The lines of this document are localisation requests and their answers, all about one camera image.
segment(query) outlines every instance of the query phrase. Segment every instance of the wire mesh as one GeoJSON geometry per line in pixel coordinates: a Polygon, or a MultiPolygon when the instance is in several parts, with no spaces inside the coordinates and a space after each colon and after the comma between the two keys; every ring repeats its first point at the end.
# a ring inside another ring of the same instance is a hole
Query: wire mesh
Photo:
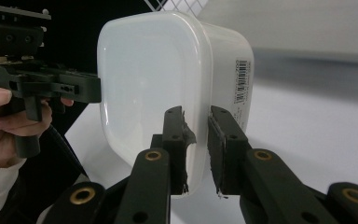
{"type": "Polygon", "coordinates": [[[145,0],[152,11],[182,11],[198,16],[208,0],[145,0]]]}

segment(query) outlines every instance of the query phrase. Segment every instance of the container lid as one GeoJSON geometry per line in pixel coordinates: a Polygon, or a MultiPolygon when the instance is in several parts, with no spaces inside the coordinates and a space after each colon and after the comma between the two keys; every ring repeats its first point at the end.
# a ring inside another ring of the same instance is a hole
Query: container lid
{"type": "Polygon", "coordinates": [[[189,193],[200,185],[207,155],[213,59],[200,22],[153,12],[108,22],[98,42],[101,115],[110,147],[133,165],[162,133],[164,112],[181,106],[197,144],[187,149],[189,193]]]}

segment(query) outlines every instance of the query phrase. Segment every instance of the human hand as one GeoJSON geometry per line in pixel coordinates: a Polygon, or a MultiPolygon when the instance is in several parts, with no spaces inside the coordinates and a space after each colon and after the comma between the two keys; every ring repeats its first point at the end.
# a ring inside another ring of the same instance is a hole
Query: human hand
{"type": "MultiPolygon", "coordinates": [[[[10,166],[9,162],[16,157],[14,135],[31,136],[41,135],[51,123],[51,108],[48,101],[42,101],[42,121],[33,121],[26,118],[25,111],[3,116],[2,105],[10,102],[11,91],[0,89],[0,167],[10,166]]],[[[65,105],[72,105],[73,101],[62,99],[65,105]]]]}

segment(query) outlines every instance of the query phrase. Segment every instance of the brass screw insert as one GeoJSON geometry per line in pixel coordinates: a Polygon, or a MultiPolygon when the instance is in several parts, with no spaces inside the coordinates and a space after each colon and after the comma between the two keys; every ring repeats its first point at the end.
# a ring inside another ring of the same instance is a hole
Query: brass screw insert
{"type": "Polygon", "coordinates": [[[268,153],[267,151],[260,151],[260,150],[257,150],[255,152],[255,157],[261,161],[269,161],[272,159],[272,156],[270,153],[268,153]]]}
{"type": "Polygon", "coordinates": [[[342,194],[353,203],[358,203],[358,189],[343,189],[342,194]]]}
{"type": "Polygon", "coordinates": [[[145,158],[148,161],[158,161],[161,159],[161,153],[159,151],[149,151],[146,153],[145,158]]]}
{"type": "Polygon", "coordinates": [[[72,193],[70,201],[73,204],[88,203],[95,196],[95,189],[91,187],[85,187],[77,189],[72,193]]]}

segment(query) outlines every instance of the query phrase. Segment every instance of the barcode label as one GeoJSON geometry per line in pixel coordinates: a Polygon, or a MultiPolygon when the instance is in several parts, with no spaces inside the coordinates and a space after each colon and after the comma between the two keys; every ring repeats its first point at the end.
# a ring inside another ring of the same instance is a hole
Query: barcode label
{"type": "Polygon", "coordinates": [[[236,73],[237,73],[237,81],[236,81],[236,88],[235,88],[234,104],[246,102],[248,100],[251,62],[237,60],[236,73]]]}

